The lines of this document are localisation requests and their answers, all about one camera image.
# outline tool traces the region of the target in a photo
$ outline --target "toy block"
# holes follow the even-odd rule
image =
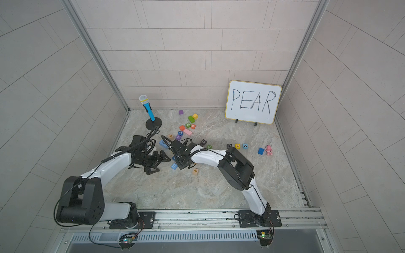
[[[165,149],[169,148],[169,147],[166,145],[166,143],[164,143],[163,140],[161,140],[161,141],[159,142],[159,144],[160,144],[162,147],[164,147]]]
[[[188,120],[190,120],[191,123],[196,122],[196,120],[193,118],[193,116],[188,116],[187,118],[188,118]]]
[[[263,153],[264,153],[264,149],[259,148],[259,151],[257,152],[257,154],[259,154],[259,155],[263,155]]]
[[[191,131],[188,130],[188,129],[184,129],[184,130],[183,130],[183,133],[185,133],[186,135],[190,136],[193,132],[191,132]]]
[[[167,136],[167,138],[169,138],[170,140],[175,140],[175,136],[172,135],[172,134],[169,134],[169,135]]]

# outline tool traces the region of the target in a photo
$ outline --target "pink block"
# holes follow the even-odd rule
[[[188,130],[187,128],[183,130],[183,133],[185,133],[188,136],[190,136],[192,134],[192,132],[190,130]]]

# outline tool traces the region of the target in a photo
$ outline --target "tile wall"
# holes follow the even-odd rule
[[[340,252],[405,252],[404,16],[330,0],[277,112]]]
[[[44,250],[64,180],[105,158],[125,114],[58,0],[0,1],[1,253]]]
[[[230,80],[282,85],[317,1],[72,0],[132,108],[225,107]]]

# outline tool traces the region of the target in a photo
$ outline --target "black round base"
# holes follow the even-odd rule
[[[155,121],[152,121],[151,119],[148,119],[146,121],[145,126],[146,126],[146,128],[148,130],[153,130],[156,126],[158,126],[158,127],[162,126],[162,120],[157,118],[157,117],[155,117]]]

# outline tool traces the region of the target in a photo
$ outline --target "white tile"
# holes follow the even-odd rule
[[[187,86],[228,86],[228,70],[186,70]]]
[[[345,68],[343,63],[314,38],[305,52],[304,59],[328,88]]]
[[[44,205],[42,205],[42,207],[40,208],[38,215],[53,218],[53,208],[55,207],[56,201],[60,198],[62,186],[65,180],[70,176],[80,176],[87,171],[87,167],[90,164],[90,159],[85,157],[80,152],[76,152],[73,158],[71,158],[71,160],[69,161],[69,165],[61,175],[55,187],[52,189]]]
[[[359,233],[367,252],[401,252],[398,243],[369,197],[346,203],[345,208]],[[378,233],[380,240],[375,240]]]
[[[156,51],[161,70],[204,70],[204,51]]]
[[[309,172],[309,169],[307,167],[307,164],[305,163],[304,157],[298,147],[297,141],[295,138],[292,138],[290,141],[290,147],[291,147],[291,152],[292,152],[292,157],[294,158],[294,161],[296,163],[296,166],[298,168],[298,171],[300,172],[302,182],[304,184],[305,189],[307,192],[311,192],[316,189],[315,183],[313,182],[313,179],[311,177],[311,173]]]
[[[178,70],[138,70],[143,86],[181,86]]]
[[[321,196],[330,221],[339,239],[358,237],[356,229],[345,207],[340,201],[339,195],[333,187],[326,170],[320,171],[313,177],[316,188]]]
[[[212,1],[204,1],[204,28],[212,27]]]
[[[166,50],[221,50],[221,29],[161,29],[161,31]]]
[[[74,43],[70,43],[33,68],[24,77],[42,94],[50,98],[64,83],[86,64]]]
[[[296,120],[295,124],[291,127],[291,130],[298,143],[298,146],[300,147],[301,153],[304,156],[304,160],[308,168],[314,167],[318,162],[320,162],[320,159],[300,119]]]
[[[104,79],[94,88],[81,106],[95,120],[113,93],[110,85]]]
[[[360,130],[326,85],[321,84],[311,99],[311,104],[322,119],[338,146]]]
[[[304,125],[306,134],[319,119],[319,116],[300,87],[295,91],[291,102]]]
[[[222,50],[270,51],[276,44],[278,33],[278,29],[224,29]]]
[[[213,70],[251,70],[253,68],[255,51],[212,51]]]
[[[289,70],[295,54],[295,51],[265,51],[259,70]]]
[[[35,217],[34,221],[32,222],[31,227],[38,227],[38,228],[54,230],[56,227],[56,223],[53,219],[37,215]]]
[[[6,204],[55,137],[55,133],[31,118],[0,149],[0,159],[3,161],[0,206]]]
[[[405,94],[405,55],[358,30],[339,59],[388,104]]]
[[[405,138],[381,151],[381,154],[395,170],[398,176],[405,181]]]
[[[0,244],[5,252],[16,250],[21,237],[15,235],[25,234],[54,185],[46,179],[29,173],[3,207],[0,212],[0,221],[7,229],[0,230]]]
[[[90,128],[91,125],[79,113],[75,113],[38,164],[62,174]]]
[[[261,29],[267,5],[265,1],[213,1],[212,28]]]
[[[367,139],[367,135],[362,131],[358,131],[352,137],[350,137],[347,141],[345,141],[342,145],[339,146],[340,151],[343,154],[346,154],[349,150],[354,148],[357,144]]]
[[[39,22],[1,36],[0,45],[0,58],[7,59],[0,61],[0,78],[8,84],[59,50]]]
[[[75,74],[41,107],[41,111],[63,128],[89,94],[89,88]]]
[[[345,68],[330,91],[378,150],[405,137],[404,119],[349,69]]]
[[[47,128],[49,128],[55,134],[59,134],[60,131],[62,130],[62,128],[58,126],[57,123],[55,123],[52,119],[50,119],[40,110],[36,111],[33,117],[37,119],[39,122],[41,122],[43,125],[45,125]]]
[[[218,99],[180,99],[176,100],[177,107],[183,108],[217,108]]]
[[[309,95],[311,89],[318,80],[318,76],[306,63],[306,61],[304,61],[304,59],[301,60],[300,65],[294,74],[294,78],[300,85],[305,95]]]
[[[298,50],[303,40],[305,29],[280,29],[277,42],[274,46],[276,51]]]
[[[168,99],[205,99],[205,87],[166,87]]]
[[[203,1],[142,1],[149,28],[204,28]]]
[[[109,117],[108,113],[105,110],[102,110],[84,138],[82,145],[95,154],[112,120],[113,119]]]
[[[89,28],[87,29],[87,32],[98,50],[112,50],[103,29]]]
[[[392,233],[404,232],[405,185],[369,139],[345,154]]]
[[[326,49],[334,53],[350,27],[348,22],[325,11],[313,36]]]
[[[63,42],[60,40],[59,36],[56,34],[55,30],[52,28],[45,17],[38,20],[38,22],[42,25],[45,31],[47,31],[47,34],[51,37],[51,39],[59,49],[65,46],[65,44],[63,44]]]
[[[365,250],[360,237],[340,239],[340,243],[344,250]]]
[[[0,146],[46,102],[44,97],[24,77],[0,93]]]
[[[160,29],[103,29],[112,50],[164,50]]]
[[[147,94],[149,99],[162,99],[162,93],[156,87],[122,87],[122,89],[129,100],[139,101],[139,96],[144,94]]]
[[[367,196],[367,192],[364,190],[362,185],[356,186],[339,194],[339,197],[342,200],[343,204],[356,200],[358,198],[362,198],[364,196]]]
[[[235,79],[239,81],[268,83],[271,84],[274,74],[273,70],[237,70]]]
[[[60,2],[52,0],[4,0],[0,3],[0,16],[17,29],[62,9]]]
[[[48,170],[47,168],[36,164],[32,170],[30,171],[32,174],[42,177],[43,179],[49,180],[53,183],[57,183],[60,175],[53,172],[52,170]]]
[[[153,70],[149,51],[104,51],[112,70]]]
[[[132,70],[112,70],[110,71],[118,87],[137,87],[138,82]]]
[[[325,125],[312,135],[311,141],[335,186],[337,193],[342,193],[360,185],[352,168],[330,136]]]
[[[307,29],[316,2],[277,2],[271,29]]]
[[[133,1],[78,1],[90,28],[140,28]]]
[[[383,41],[404,17],[404,11],[401,0],[344,1],[337,16]]]
[[[75,26],[65,10],[58,11],[46,17],[53,30],[59,36],[63,44],[67,45],[79,37]]]

